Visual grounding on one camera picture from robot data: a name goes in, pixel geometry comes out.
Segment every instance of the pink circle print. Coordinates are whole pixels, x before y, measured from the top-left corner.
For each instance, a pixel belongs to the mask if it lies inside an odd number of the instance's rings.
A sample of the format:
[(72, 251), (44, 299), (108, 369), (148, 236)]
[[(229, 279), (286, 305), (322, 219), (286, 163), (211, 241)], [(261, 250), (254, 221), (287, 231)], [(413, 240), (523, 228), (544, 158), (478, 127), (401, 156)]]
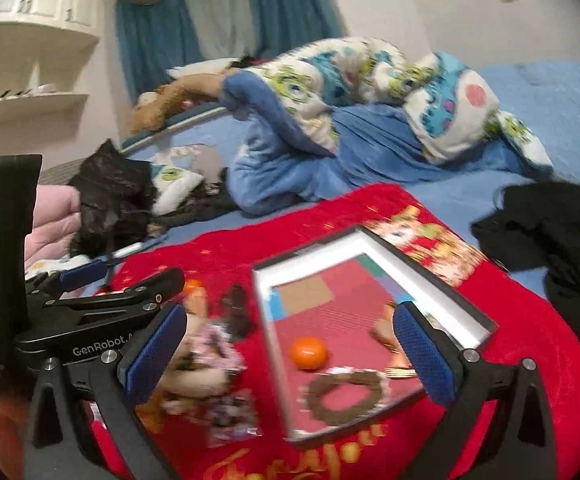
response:
[(486, 104), (486, 91), (479, 85), (468, 85), (465, 88), (465, 96), (475, 108), (481, 108)]

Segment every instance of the orange ball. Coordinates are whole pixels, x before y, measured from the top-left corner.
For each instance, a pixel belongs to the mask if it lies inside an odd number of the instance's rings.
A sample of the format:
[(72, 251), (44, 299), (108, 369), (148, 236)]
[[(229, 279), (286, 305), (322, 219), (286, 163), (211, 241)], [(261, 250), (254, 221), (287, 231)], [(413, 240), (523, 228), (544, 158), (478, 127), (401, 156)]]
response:
[(203, 286), (199, 280), (186, 280), (186, 284), (183, 286), (183, 292), (185, 294), (190, 294), (198, 286)]
[(313, 372), (328, 361), (328, 348), (318, 337), (300, 337), (292, 343), (290, 357), (299, 370)]

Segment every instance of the plastic packet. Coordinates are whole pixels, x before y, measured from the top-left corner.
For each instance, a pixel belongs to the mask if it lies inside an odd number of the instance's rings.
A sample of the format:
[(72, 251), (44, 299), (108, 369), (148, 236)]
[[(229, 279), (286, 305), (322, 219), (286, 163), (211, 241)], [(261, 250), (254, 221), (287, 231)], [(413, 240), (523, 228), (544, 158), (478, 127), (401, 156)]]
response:
[(208, 447), (220, 447), (262, 435), (250, 390), (210, 399), (206, 419)]

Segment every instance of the bed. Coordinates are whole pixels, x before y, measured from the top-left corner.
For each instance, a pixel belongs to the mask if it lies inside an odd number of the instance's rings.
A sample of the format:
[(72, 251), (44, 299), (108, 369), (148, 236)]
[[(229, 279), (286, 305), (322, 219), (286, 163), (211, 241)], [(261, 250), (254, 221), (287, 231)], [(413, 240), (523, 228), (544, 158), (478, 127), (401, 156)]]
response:
[[(502, 107), (522, 118), (540, 137), (554, 163), (557, 177), (580, 182), (580, 63), (542, 62), (493, 66), (479, 70)], [(221, 108), (139, 140), (124, 151), (130, 158), (150, 160), (171, 146), (214, 146), (226, 166), (230, 165), (246, 135), (248, 123), (236, 120)], [(420, 202), (466, 241), (476, 244), (470, 224), (487, 215), (496, 202), (497, 190), (510, 184), (530, 182), (506, 171), (459, 174), (442, 182), (404, 186)], [(206, 222), (195, 222), (169, 231), (163, 244), (182, 244), (200, 234), (263, 222), (291, 210), (310, 207), (301, 203), (266, 216), (242, 211)], [(545, 297), (545, 269), (518, 272), (512, 277), (535, 294)]]

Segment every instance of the blue curtain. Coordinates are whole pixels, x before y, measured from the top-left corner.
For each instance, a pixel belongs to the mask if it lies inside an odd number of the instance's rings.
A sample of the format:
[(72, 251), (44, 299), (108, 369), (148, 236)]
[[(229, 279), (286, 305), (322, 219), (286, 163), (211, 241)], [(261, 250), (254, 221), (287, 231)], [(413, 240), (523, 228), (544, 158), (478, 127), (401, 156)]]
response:
[(167, 69), (202, 60), (185, 0), (153, 5), (117, 0), (116, 36), (133, 103), (142, 92), (169, 83)]
[(330, 0), (250, 0), (257, 57), (272, 58), (343, 31)]

